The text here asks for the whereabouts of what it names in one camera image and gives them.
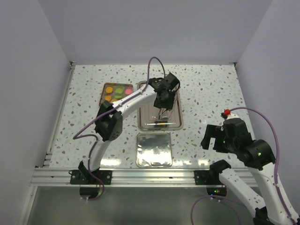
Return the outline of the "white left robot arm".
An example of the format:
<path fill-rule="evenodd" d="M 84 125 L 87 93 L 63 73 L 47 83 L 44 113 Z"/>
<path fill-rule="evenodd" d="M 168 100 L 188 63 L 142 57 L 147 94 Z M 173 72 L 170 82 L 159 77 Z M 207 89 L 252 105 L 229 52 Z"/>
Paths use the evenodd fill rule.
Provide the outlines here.
<path fill-rule="evenodd" d="M 140 89 L 129 96 L 114 103 L 104 101 L 99 108 L 97 117 L 81 129 L 73 139 L 88 137 L 81 135 L 90 125 L 95 125 L 95 142 L 92 145 L 88 158 L 79 164 L 81 179 L 92 184 L 95 181 L 100 183 L 96 172 L 100 168 L 101 159 L 110 143 L 116 140 L 122 133 L 123 120 L 134 111 L 149 102 L 158 109 L 172 110 L 176 92 L 180 88 L 179 79 L 169 73 L 165 77 L 151 78 Z"/>

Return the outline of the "steel slotted tongs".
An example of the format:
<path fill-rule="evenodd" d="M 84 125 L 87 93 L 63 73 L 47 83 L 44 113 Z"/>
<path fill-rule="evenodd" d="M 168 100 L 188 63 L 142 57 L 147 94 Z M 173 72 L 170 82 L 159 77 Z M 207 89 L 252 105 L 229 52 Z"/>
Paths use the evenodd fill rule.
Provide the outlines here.
<path fill-rule="evenodd" d="M 157 115 L 157 121 L 162 122 L 162 121 L 169 121 L 172 119 L 172 113 L 173 109 L 168 110 L 161 108 L 159 109 L 158 115 Z"/>

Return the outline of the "small square steel lid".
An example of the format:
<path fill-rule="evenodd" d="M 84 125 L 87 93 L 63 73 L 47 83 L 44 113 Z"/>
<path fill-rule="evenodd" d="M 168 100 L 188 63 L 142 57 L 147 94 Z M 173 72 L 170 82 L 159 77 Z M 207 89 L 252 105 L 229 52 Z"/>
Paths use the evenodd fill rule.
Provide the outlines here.
<path fill-rule="evenodd" d="M 139 133 L 136 137 L 136 165 L 165 168 L 173 164 L 170 133 Z"/>

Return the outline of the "pink round cookie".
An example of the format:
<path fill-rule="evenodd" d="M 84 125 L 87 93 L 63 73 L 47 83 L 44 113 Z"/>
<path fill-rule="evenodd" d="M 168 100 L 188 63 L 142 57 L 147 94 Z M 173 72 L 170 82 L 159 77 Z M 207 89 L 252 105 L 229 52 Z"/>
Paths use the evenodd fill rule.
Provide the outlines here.
<path fill-rule="evenodd" d="M 131 89 L 126 89 L 126 90 L 124 91 L 124 93 L 125 93 L 126 95 L 130 95 L 130 94 L 132 93 L 132 90 L 131 90 Z"/>

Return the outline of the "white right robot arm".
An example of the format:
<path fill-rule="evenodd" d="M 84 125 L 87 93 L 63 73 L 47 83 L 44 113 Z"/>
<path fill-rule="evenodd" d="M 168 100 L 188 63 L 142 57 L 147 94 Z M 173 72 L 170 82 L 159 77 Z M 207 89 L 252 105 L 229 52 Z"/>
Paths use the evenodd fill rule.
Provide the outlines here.
<path fill-rule="evenodd" d="M 276 159 L 269 144 L 254 140 L 240 118 L 226 119 L 222 126 L 207 125 L 201 141 L 207 150 L 211 138 L 213 149 L 237 156 L 254 177 L 260 194 L 250 188 L 228 162 L 210 165 L 208 181 L 230 188 L 253 216 L 256 225 L 298 225 L 300 216 L 291 205 L 279 177 L 275 176 Z"/>

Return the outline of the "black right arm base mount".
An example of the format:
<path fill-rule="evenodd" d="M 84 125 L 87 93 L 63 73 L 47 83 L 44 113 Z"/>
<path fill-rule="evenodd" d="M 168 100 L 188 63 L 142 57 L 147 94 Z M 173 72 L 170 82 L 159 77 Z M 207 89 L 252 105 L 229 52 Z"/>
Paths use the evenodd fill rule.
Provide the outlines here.
<path fill-rule="evenodd" d="M 196 185 L 220 185 L 220 181 L 214 178 L 209 170 L 194 170 L 194 180 Z"/>

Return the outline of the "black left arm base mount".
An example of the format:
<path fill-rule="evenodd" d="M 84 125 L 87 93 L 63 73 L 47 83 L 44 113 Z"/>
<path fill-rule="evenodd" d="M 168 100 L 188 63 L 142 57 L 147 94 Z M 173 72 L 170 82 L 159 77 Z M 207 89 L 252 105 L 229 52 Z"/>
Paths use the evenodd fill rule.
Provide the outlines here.
<path fill-rule="evenodd" d="M 104 185 L 110 185 L 113 177 L 111 170 L 96 170 L 93 171 L 93 175 L 89 172 L 82 174 L 79 170 L 70 170 L 68 172 L 71 175 L 70 184 L 72 185 L 96 185 L 100 184 L 95 177 L 102 181 Z"/>

